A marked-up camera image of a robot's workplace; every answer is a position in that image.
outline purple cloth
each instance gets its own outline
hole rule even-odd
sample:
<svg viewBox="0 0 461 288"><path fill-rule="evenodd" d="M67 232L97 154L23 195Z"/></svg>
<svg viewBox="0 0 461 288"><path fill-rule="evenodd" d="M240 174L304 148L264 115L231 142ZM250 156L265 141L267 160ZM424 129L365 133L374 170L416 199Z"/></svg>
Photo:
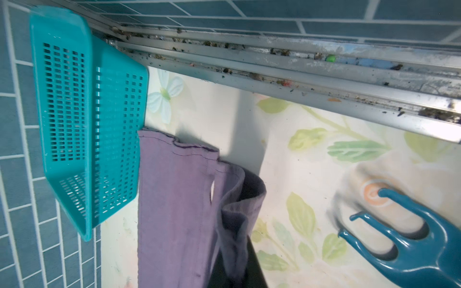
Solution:
<svg viewBox="0 0 461 288"><path fill-rule="evenodd" d="M209 147L138 131L140 288L203 288L221 250L227 276L240 282L247 235L266 194L263 181L220 162ZM214 182L213 200L211 187Z"/></svg>

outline blue brick wallpaper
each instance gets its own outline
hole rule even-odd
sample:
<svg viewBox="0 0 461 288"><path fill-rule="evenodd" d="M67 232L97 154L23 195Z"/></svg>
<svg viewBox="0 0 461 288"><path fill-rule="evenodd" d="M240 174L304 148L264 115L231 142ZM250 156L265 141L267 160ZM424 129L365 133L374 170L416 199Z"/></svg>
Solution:
<svg viewBox="0 0 461 288"><path fill-rule="evenodd" d="M76 0L125 26L461 48L460 0Z"/></svg>
<svg viewBox="0 0 461 288"><path fill-rule="evenodd" d="M81 241L44 177L29 10L0 3L0 287L100 288L99 227Z"/></svg>

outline blue plastic tool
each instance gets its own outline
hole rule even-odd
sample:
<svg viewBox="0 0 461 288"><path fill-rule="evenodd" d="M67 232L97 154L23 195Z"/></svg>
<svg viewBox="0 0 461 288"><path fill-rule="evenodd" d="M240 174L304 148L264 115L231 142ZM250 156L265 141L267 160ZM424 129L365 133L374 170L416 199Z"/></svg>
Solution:
<svg viewBox="0 0 461 288"><path fill-rule="evenodd" d="M351 221L361 218L394 242L398 255L393 260L374 257L357 238L345 230L340 231L338 236L344 238L379 272L402 288L461 287L461 231L408 196L385 188L378 195L395 201L423 218L429 227L429 234L423 239L408 239L368 213L352 215Z"/></svg>
<svg viewBox="0 0 461 288"><path fill-rule="evenodd" d="M30 30L45 176L88 241L136 196L148 73L67 9L32 8Z"/></svg>

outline flower center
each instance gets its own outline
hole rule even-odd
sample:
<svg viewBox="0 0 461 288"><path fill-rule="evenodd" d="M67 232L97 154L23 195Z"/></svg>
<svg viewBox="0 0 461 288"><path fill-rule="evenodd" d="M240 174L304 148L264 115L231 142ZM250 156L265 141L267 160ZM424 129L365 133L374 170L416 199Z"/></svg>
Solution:
<svg viewBox="0 0 461 288"><path fill-rule="evenodd" d="M163 98L165 98L167 101L170 101L171 97L165 88L160 88L160 94L162 94Z"/></svg>

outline teal plastic basket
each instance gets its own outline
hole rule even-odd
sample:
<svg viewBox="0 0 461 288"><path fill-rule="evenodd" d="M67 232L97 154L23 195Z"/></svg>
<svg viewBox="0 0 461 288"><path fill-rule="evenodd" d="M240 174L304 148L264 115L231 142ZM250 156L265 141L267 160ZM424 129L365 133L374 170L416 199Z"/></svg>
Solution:
<svg viewBox="0 0 461 288"><path fill-rule="evenodd" d="M89 241L136 196L148 72L67 9L30 15L45 176Z"/></svg>

